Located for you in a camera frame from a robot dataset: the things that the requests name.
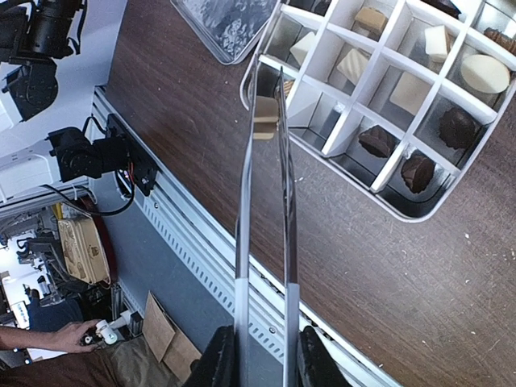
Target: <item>grid tray compartment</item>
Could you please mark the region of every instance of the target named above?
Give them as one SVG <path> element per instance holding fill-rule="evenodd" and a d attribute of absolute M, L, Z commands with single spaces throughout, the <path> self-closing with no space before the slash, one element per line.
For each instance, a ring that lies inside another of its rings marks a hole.
<path fill-rule="evenodd" d="M 293 141 L 405 222 L 426 220 L 443 204 L 516 92 L 516 56 L 483 34 L 492 27 L 513 38 L 514 6 L 508 0 L 454 2 L 462 12 L 459 19 L 420 0 L 333 0 L 324 16 L 280 4 L 255 54 L 259 95 L 273 95 L 281 68 L 293 81 L 286 102 Z M 357 24 L 355 16 L 364 7 L 388 17 L 382 33 L 370 33 Z M 449 52 L 441 63 L 432 62 L 425 50 L 425 30 L 438 26 L 444 26 L 449 36 Z M 292 62 L 290 47 L 308 31 L 315 38 L 305 60 Z M 354 81 L 338 70 L 351 50 L 367 58 Z M 511 71 L 507 90 L 486 95 L 466 84 L 461 65 L 475 54 L 492 56 Z M 250 71 L 242 82 L 242 96 Z M 421 87 L 414 88 L 418 95 L 404 107 L 396 90 L 407 78 Z M 466 148 L 448 147 L 439 135 L 442 116 L 455 108 L 475 122 L 474 139 Z M 375 126 L 393 137 L 386 158 L 368 153 L 360 144 L 360 134 Z M 417 194 L 402 177 L 403 165 L 412 155 L 424 155 L 435 164 L 430 183 Z"/>

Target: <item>black camera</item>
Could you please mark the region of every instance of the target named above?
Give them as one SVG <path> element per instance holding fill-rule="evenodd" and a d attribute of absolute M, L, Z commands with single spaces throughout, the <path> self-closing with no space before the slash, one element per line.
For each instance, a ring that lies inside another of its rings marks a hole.
<path fill-rule="evenodd" d="M 30 3 L 30 13 L 22 4 Z M 77 39 L 69 37 L 82 10 Z M 87 0 L 7 0 L 0 3 L 0 62 L 19 65 L 6 77 L 2 93 L 9 93 L 23 121 L 47 109 L 57 97 L 53 59 L 81 53 L 81 33 Z"/>

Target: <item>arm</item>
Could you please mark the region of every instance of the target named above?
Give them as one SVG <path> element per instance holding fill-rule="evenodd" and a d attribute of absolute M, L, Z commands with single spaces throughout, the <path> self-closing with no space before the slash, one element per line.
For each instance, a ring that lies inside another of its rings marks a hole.
<path fill-rule="evenodd" d="M 91 352 L 95 346 L 82 347 L 82 336 L 98 321 L 72 323 L 58 332 L 42 333 L 24 329 L 0 327 L 0 350 L 38 348 L 68 353 Z"/>

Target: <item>white chocolate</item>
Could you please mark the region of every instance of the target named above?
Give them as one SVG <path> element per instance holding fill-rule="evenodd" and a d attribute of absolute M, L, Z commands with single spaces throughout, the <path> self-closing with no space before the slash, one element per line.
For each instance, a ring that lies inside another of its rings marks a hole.
<path fill-rule="evenodd" d="M 362 77 L 369 59 L 356 48 L 352 50 L 337 65 L 337 70 L 342 73 L 353 85 L 356 85 Z"/>
<path fill-rule="evenodd" d="M 470 87 L 481 93 L 498 94 L 510 84 L 507 66 L 487 55 L 468 56 L 462 62 L 460 73 Z"/>
<path fill-rule="evenodd" d="M 425 41 L 427 42 L 427 55 L 438 63 L 443 63 L 450 52 L 450 36 L 445 26 L 427 28 L 425 30 Z"/>
<path fill-rule="evenodd" d="M 390 96 L 390 101 L 412 115 L 416 115 L 419 109 L 421 109 L 422 103 L 425 101 L 430 89 L 431 86 L 425 81 L 411 73 L 403 73 L 396 85 L 396 89 L 394 89 Z"/>
<path fill-rule="evenodd" d="M 301 66 L 305 61 L 306 55 L 308 51 L 312 48 L 314 44 L 315 34 L 313 32 L 309 32 L 306 36 L 299 40 L 294 46 L 290 48 L 290 52 L 292 53 L 294 59 Z"/>

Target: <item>brown wood surface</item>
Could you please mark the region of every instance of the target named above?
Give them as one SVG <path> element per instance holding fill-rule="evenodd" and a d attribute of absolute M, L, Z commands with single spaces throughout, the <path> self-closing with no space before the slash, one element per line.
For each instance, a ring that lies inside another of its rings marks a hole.
<path fill-rule="evenodd" d="M 220 65 L 169 0 L 130 0 L 107 95 L 234 230 L 246 64 Z M 404 224 L 295 148 L 302 298 L 403 385 L 516 385 L 512 104 L 431 220 Z M 252 252 L 282 277 L 277 142 L 256 144 Z"/>

